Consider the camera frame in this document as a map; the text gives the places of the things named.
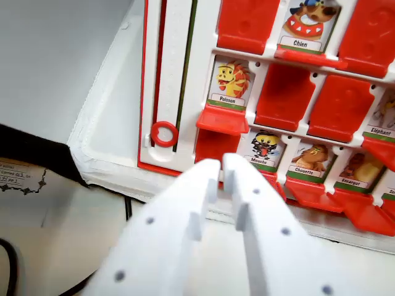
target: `cartoon fly card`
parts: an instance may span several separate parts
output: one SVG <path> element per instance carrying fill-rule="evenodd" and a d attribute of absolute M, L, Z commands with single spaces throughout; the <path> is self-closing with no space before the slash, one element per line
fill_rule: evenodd
<path fill-rule="evenodd" d="M 284 148 L 280 135 L 263 129 L 251 129 L 242 153 L 258 170 L 276 172 Z"/>

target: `red plastic hinge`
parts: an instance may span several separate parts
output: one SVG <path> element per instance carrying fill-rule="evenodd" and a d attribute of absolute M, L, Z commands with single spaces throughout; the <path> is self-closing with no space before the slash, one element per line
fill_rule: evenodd
<path fill-rule="evenodd" d="M 222 0 L 218 47 L 263 54 L 280 0 Z"/>
<path fill-rule="evenodd" d="M 384 199 L 381 208 L 393 221 L 395 221 L 395 200 Z"/>
<path fill-rule="evenodd" d="M 248 133 L 246 112 L 206 105 L 196 122 L 198 128 L 234 136 Z"/>
<path fill-rule="evenodd" d="M 370 83 L 328 75 L 310 116 L 308 134 L 349 142 L 373 100 Z"/>
<path fill-rule="evenodd" d="M 222 162 L 225 153 L 235 153 L 240 141 L 240 134 L 232 136 L 200 129 L 196 141 L 195 162 L 206 158 L 217 159 Z"/>
<path fill-rule="evenodd" d="M 331 67 L 340 70 L 347 68 L 347 62 L 343 60 L 330 60 L 325 54 L 309 54 L 302 51 L 292 51 L 289 49 L 278 48 L 274 55 L 277 59 L 289 62 L 299 62 L 319 67 Z"/>
<path fill-rule="evenodd" d="M 339 203 L 325 194 L 323 184 L 287 178 L 285 186 L 301 205 L 335 213 L 343 211 L 343 207 Z"/>
<path fill-rule="evenodd" d="M 362 147 L 384 163 L 391 171 L 395 171 L 395 143 L 365 137 Z"/>
<path fill-rule="evenodd" d="M 395 236 L 395 224 L 380 207 L 373 204 L 372 196 L 336 189 L 331 198 L 344 207 L 344 214 L 356 228 Z"/>
<path fill-rule="evenodd" d="M 308 70 L 271 64 L 259 97 L 255 123 L 296 131 L 314 89 Z"/>
<path fill-rule="evenodd" d="M 384 77 L 395 58 L 395 1 L 358 0 L 339 47 L 347 71 Z"/>
<path fill-rule="evenodd" d="M 278 194 L 284 199 L 284 201 L 286 201 L 286 194 L 281 187 L 281 184 L 277 182 L 277 174 L 261 170 L 259 170 L 259 172 L 262 173 L 262 175 L 270 183 L 270 185 L 272 185 L 272 187 L 278 192 Z"/>

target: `white wall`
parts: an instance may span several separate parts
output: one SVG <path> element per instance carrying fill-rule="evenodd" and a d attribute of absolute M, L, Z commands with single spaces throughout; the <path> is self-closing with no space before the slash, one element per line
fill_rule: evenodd
<path fill-rule="evenodd" d="M 66 142 L 131 0 L 0 0 L 0 123 Z"/>

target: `name label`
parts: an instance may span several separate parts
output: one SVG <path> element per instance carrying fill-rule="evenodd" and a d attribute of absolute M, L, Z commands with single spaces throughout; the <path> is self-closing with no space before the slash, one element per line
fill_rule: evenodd
<path fill-rule="evenodd" d="M 368 132 L 368 133 L 372 133 L 372 134 L 380 134 L 382 136 L 395 138 L 395 131 L 391 131 L 390 129 L 386 129 L 386 128 L 378 128 L 378 127 L 373 126 L 373 125 L 368 125 L 365 128 L 365 131 Z"/>
<path fill-rule="evenodd" d="M 391 195 L 395 195 L 395 189 L 387 188 L 385 193 L 388 193 L 388 194 L 391 194 Z"/>
<path fill-rule="evenodd" d="M 244 158 L 251 163 L 258 163 L 260 165 L 267 165 L 268 167 L 275 166 L 275 162 L 273 162 L 271 160 L 256 158 L 256 157 L 248 156 L 248 155 L 244 156 Z"/>
<path fill-rule="evenodd" d="M 310 49 L 311 51 L 319 51 L 322 45 L 321 42 L 298 39 L 289 36 L 283 36 L 281 38 L 280 44 L 292 46 L 292 47 Z"/>
<path fill-rule="evenodd" d="M 223 94 L 212 94 L 211 99 L 213 101 L 233 104 L 233 105 L 237 105 L 237 106 L 244 106 L 244 104 L 246 102 L 244 99 L 238 99 L 237 97 L 224 96 Z"/>
<path fill-rule="evenodd" d="M 324 172 L 320 173 L 319 171 L 313 171 L 306 168 L 299 168 L 298 166 L 293 166 L 293 165 L 289 167 L 289 171 L 294 171 L 296 173 L 315 176 L 315 177 L 321 177 L 321 175 L 324 174 Z"/>
<path fill-rule="evenodd" d="M 352 180 L 352 179 L 347 179 L 347 178 L 342 178 L 340 177 L 338 179 L 338 182 L 348 184 L 348 185 L 353 185 L 355 187 L 360 187 L 360 188 L 368 188 L 369 183 L 365 183 L 362 181 L 357 181 L 357 180 Z"/>

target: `cartoon dog card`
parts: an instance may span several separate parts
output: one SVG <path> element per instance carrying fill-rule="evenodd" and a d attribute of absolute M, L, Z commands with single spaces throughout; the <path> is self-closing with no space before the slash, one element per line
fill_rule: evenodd
<path fill-rule="evenodd" d="M 365 128 L 364 136 L 395 142 L 395 90 L 386 90 Z"/>
<path fill-rule="evenodd" d="M 248 69 L 248 61 L 217 55 L 207 103 L 233 110 L 245 110 L 254 77 Z"/>
<path fill-rule="evenodd" d="M 243 155 L 258 170 L 276 172 L 285 144 L 280 136 L 263 129 L 252 129 L 246 139 Z"/>
<path fill-rule="evenodd" d="M 339 12 L 335 0 L 291 0 L 278 44 L 310 53 L 323 52 Z"/>
<path fill-rule="evenodd" d="M 301 142 L 291 161 L 287 176 L 323 183 L 333 160 L 334 154 L 326 145 Z"/>
<path fill-rule="evenodd" d="M 339 175 L 335 187 L 362 193 L 370 192 L 385 167 L 367 152 L 356 152 Z"/>

